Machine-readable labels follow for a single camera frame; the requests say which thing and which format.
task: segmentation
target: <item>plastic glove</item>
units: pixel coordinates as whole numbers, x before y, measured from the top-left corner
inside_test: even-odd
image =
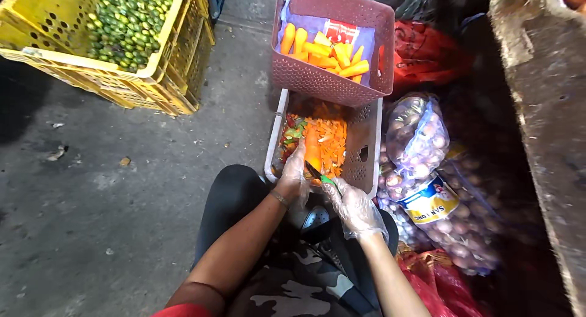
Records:
[[[388,243],[389,232],[387,227],[378,212],[378,208],[376,208],[372,200],[368,199],[366,193],[349,185],[340,177],[335,177],[332,181],[336,183],[340,192],[329,183],[322,183],[322,189],[329,196],[334,210],[342,220],[344,238],[359,238],[381,232],[385,242]]]
[[[305,139],[299,140],[299,144],[292,155],[287,159],[283,174],[277,182],[275,190],[287,199],[291,199],[290,208],[303,208],[309,199],[309,181],[305,179]]]

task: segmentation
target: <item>red mesh bag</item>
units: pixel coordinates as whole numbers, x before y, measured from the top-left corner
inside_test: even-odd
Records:
[[[488,317],[463,282],[448,254],[434,250],[417,254],[400,246],[399,267],[433,317]]]
[[[444,85],[470,72],[473,58],[451,37],[421,22],[397,21],[394,26],[395,93],[424,82]]]

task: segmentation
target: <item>peeled carrot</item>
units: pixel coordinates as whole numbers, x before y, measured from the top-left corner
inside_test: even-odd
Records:
[[[332,46],[332,41],[330,41],[325,34],[321,33],[321,31],[315,35],[313,43],[318,43],[325,46]]]
[[[324,56],[324,57],[329,57],[330,53],[332,52],[332,48],[330,48],[328,46],[319,45],[316,43],[309,43],[309,42],[303,43],[301,50],[307,51],[309,53],[315,53],[317,55]]]
[[[309,63],[311,65],[315,65],[315,66],[319,66],[319,64],[322,61],[322,58],[324,58],[321,55],[318,55],[317,53],[310,53],[309,55]]]
[[[352,43],[345,43],[344,46],[346,47],[346,54],[348,55],[348,59],[352,59],[352,52],[354,51],[354,46],[352,45]]]
[[[283,34],[283,38],[281,39],[281,53],[283,55],[289,55],[293,40],[295,40],[295,25],[289,23],[285,26],[285,34]]]
[[[346,67],[350,66],[350,58],[346,54],[346,47],[342,43],[338,43],[337,45],[333,46],[334,57],[340,63],[340,67],[345,69]]]
[[[322,155],[319,151],[318,132],[315,127],[308,129],[305,136],[305,161],[318,171],[322,170]]]
[[[295,32],[295,45],[293,46],[293,52],[302,52],[303,43],[305,43],[305,41],[307,41],[307,31],[303,28],[298,28],[297,32]]]
[[[333,58],[333,57],[322,57],[321,59],[319,59],[319,63],[318,66],[324,69],[334,69],[336,67],[338,67],[338,61]]]
[[[354,57],[352,57],[352,61],[351,61],[350,65],[356,65],[358,62],[360,62],[362,60],[362,52],[363,51],[364,51],[364,46],[360,46],[360,48],[358,48],[358,50],[354,54]]]
[[[306,52],[296,52],[296,53],[292,53],[289,56],[295,58],[295,59],[299,59],[303,62],[308,62],[309,59],[309,54]]]
[[[369,70],[369,65],[368,65],[368,60],[361,60],[360,62],[356,63],[356,65],[352,65],[350,67],[347,67],[343,70],[340,71],[340,73],[338,73],[340,76],[343,76],[344,78],[347,78],[349,76],[355,76],[355,75],[359,75],[359,74],[363,74],[368,72]]]

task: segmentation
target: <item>concrete floor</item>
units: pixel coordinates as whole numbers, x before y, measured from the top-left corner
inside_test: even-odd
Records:
[[[192,263],[216,174],[234,163],[262,173],[278,101],[274,3],[226,0],[192,116],[122,109],[2,60],[1,317],[149,316],[164,306]],[[65,155],[47,161],[61,144]]]

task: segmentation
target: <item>carrot shavings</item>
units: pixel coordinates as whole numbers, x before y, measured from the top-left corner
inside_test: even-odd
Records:
[[[342,119],[340,107],[333,105],[331,112],[325,103],[318,104],[313,116],[305,118],[307,130],[316,127],[318,133],[319,150],[322,157],[322,173],[328,178],[340,176],[344,164],[346,151],[346,135],[348,125]]]

